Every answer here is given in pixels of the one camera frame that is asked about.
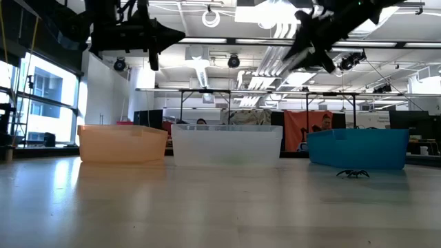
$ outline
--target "clear plastic bin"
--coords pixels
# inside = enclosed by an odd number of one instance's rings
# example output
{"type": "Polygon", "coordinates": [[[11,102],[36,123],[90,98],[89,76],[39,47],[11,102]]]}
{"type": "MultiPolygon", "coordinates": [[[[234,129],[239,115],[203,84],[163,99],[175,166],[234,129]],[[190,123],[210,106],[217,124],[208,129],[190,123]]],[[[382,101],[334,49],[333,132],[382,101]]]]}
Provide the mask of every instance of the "clear plastic bin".
{"type": "Polygon", "coordinates": [[[143,163],[163,160],[167,132],[138,125],[79,125],[85,163],[143,163]]]}
{"type": "Polygon", "coordinates": [[[283,128],[268,125],[173,125],[176,165],[273,166],[283,128]]]}

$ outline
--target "person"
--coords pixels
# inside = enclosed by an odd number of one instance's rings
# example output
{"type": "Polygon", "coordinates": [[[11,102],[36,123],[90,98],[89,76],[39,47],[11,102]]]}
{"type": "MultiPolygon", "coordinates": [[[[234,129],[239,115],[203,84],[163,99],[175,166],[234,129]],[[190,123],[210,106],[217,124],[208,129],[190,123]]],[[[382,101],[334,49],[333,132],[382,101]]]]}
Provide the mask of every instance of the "person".
{"type": "Polygon", "coordinates": [[[322,127],[321,127],[322,131],[330,130],[331,129],[331,122],[332,122],[331,117],[329,117],[329,115],[325,114],[323,116],[323,120],[322,120],[322,127]]]}
{"type": "Polygon", "coordinates": [[[198,125],[206,125],[206,124],[207,124],[207,121],[205,121],[204,119],[200,118],[200,119],[198,119],[198,121],[196,122],[196,124],[198,124],[198,125]]]}
{"type": "Polygon", "coordinates": [[[322,126],[318,127],[317,125],[313,125],[312,130],[313,130],[313,132],[330,130],[331,129],[331,122],[332,122],[331,117],[329,117],[329,115],[325,114],[322,118],[322,126]]]}

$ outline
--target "window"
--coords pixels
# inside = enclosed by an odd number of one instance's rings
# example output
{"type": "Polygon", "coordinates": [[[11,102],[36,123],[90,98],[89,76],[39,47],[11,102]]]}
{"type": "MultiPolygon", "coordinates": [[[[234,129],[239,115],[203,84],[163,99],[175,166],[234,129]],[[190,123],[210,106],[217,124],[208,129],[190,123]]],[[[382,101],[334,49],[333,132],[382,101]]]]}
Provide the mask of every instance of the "window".
{"type": "Polygon", "coordinates": [[[11,88],[17,77],[17,68],[0,61],[0,86],[11,88]]]}
{"type": "MultiPolygon", "coordinates": [[[[57,142],[71,141],[72,124],[74,124],[72,122],[74,120],[74,112],[71,109],[36,100],[31,100],[29,104],[29,99],[22,99],[21,97],[19,97],[18,103],[18,107],[21,107],[21,104],[23,104],[23,109],[19,111],[20,108],[18,108],[17,110],[20,117],[17,122],[28,124],[28,139],[30,141],[42,141],[39,138],[40,133],[44,134],[45,132],[55,134],[57,142]],[[29,118],[26,118],[28,106],[30,107],[29,118]]],[[[25,125],[22,127],[18,126],[17,135],[23,136],[24,129],[25,125]]]]}
{"type": "Polygon", "coordinates": [[[28,132],[29,141],[44,141],[44,133],[28,132]]]}
{"type": "Polygon", "coordinates": [[[56,65],[53,65],[37,56],[26,54],[21,60],[21,76],[19,91],[40,96],[46,99],[74,106],[78,96],[78,78],[56,65]],[[29,75],[32,75],[34,91],[31,92],[26,78],[29,68],[29,75]]]}

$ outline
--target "plastic bin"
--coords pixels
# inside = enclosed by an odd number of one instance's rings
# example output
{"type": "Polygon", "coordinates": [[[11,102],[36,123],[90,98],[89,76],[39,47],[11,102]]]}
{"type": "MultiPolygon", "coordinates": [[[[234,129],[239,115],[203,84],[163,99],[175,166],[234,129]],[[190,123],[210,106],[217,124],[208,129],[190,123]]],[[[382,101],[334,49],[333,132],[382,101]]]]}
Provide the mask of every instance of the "plastic bin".
{"type": "Polygon", "coordinates": [[[80,157],[93,163],[163,160],[167,132],[138,125],[79,125],[80,157]]]}
{"type": "Polygon", "coordinates": [[[173,125],[173,153],[182,165],[273,166],[283,128],[268,125],[173,125]]]}
{"type": "Polygon", "coordinates": [[[345,169],[402,169],[408,130],[329,130],[308,134],[313,163],[345,169]]]}

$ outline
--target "orange plastic bin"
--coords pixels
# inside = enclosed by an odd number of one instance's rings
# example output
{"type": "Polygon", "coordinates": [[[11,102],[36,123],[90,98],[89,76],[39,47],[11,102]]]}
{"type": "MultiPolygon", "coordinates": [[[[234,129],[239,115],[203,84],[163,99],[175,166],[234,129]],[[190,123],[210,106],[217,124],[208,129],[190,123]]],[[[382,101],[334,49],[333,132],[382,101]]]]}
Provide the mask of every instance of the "orange plastic bin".
{"type": "Polygon", "coordinates": [[[163,160],[167,132],[138,125],[79,125],[85,163],[143,163],[163,160]]]}

